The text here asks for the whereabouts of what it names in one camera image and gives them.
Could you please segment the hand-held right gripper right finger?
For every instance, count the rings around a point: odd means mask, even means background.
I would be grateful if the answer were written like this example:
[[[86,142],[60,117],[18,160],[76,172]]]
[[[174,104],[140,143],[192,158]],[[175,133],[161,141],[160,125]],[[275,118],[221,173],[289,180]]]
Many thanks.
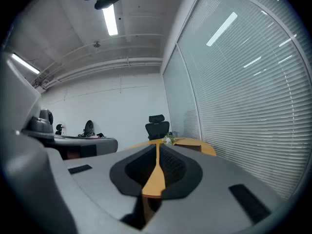
[[[246,186],[270,212],[284,203],[275,190],[231,161],[182,147],[172,149],[195,160],[203,177],[187,197],[162,202],[145,226],[149,234],[235,234],[251,227],[230,192],[236,184]]]

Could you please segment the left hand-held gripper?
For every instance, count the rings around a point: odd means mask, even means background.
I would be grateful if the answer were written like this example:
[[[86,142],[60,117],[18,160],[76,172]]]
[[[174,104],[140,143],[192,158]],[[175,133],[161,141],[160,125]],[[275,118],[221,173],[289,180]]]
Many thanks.
[[[54,135],[53,120],[52,112],[42,109],[39,117],[33,116],[21,132],[43,141],[45,147],[58,150],[63,160],[106,155],[118,149],[118,141],[114,138]]]

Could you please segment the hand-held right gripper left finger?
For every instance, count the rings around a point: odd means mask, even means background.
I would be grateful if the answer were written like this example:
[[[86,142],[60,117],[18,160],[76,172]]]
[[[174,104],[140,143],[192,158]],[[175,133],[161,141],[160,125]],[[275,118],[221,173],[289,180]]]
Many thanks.
[[[113,154],[63,160],[48,148],[47,155],[58,191],[74,221],[77,234],[148,234],[129,225],[141,197],[123,195],[110,179],[111,168],[128,157],[137,159],[155,145],[142,145]]]

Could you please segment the black desk fan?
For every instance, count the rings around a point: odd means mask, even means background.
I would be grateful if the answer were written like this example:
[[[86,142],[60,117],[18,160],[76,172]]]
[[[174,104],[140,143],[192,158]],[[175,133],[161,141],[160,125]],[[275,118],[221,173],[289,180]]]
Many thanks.
[[[85,128],[83,130],[83,136],[84,137],[91,137],[91,136],[94,136],[94,135],[95,135],[95,133],[94,133],[93,122],[91,120],[88,120],[86,122]]]

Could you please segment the black office chair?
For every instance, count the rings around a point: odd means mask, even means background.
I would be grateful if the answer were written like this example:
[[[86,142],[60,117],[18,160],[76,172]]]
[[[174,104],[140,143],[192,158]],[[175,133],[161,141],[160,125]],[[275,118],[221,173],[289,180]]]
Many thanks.
[[[145,125],[149,140],[164,138],[169,133],[170,124],[164,115],[149,116],[149,123]]]

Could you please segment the white flower bouquet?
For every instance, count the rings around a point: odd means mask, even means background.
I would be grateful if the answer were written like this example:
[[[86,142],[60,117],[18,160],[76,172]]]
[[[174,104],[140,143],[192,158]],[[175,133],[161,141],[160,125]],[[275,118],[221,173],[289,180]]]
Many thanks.
[[[162,142],[168,145],[173,145],[176,141],[175,137],[173,136],[172,132],[168,132],[163,138]]]

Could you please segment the white ceiling pipes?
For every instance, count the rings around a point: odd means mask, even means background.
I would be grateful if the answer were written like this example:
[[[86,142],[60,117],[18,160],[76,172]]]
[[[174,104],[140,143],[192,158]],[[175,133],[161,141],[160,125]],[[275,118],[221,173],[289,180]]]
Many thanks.
[[[57,84],[81,78],[84,76],[92,75],[98,72],[104,72],[114,69],[121,68],[131,68],[131,67],[140,67],[140,66],[161,66],[162,58],[156,57],[146,57],[146,58],[124,58],[124,59],[115,59],[104,62],[99,62],[85,67],[75,69],[73,71],[67,72],[65,74],[56,76],[51,81],[42,82],[40,84],[34,84],[33,87],[37,89],[41,87],[43,90],[51,88]]]

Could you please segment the narrow white window blinds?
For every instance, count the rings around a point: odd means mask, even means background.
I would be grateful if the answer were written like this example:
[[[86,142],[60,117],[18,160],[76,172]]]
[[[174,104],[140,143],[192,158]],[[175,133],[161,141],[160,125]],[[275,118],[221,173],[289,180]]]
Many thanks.
[[[194,92],[184,59],[177,46],[167,63],[163,80],[174,136],[201,139]]]

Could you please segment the wide white window blinds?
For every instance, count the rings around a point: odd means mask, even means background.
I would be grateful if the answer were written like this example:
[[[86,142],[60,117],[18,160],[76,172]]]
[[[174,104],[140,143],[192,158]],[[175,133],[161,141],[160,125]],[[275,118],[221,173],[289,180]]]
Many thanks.
[[[178,47],[201,133],[289,198],[312,148],[312,40],[286,0],[198,0]]]

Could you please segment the long ceiling light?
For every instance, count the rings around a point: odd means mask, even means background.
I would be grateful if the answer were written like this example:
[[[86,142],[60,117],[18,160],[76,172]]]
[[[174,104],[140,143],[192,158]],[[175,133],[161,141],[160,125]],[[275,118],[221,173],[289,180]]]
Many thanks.
[[[112,4],[108,8],[102,9],[102,12],[104,15],[108,34],[110,36],[118,35],[114,5]]]
[[[30,71],[32,71],[33,73],[35,73],[35,74],[39,74],[40,73],[40,71],[37,69],[37,68],[35,68],[35,67],[33,67],[32,65],[30,65],[29,63],[27,63],[26,61],[24,61],[22,58],[20,58],[18,55],[16,55],[16,54],[12,54],[11,55],[11,57],[15,60],[15,61],[17,61],[18,63],[20,63],[22,66],[24,66],[25,68],[27,68],[28,70],[30,70]]]

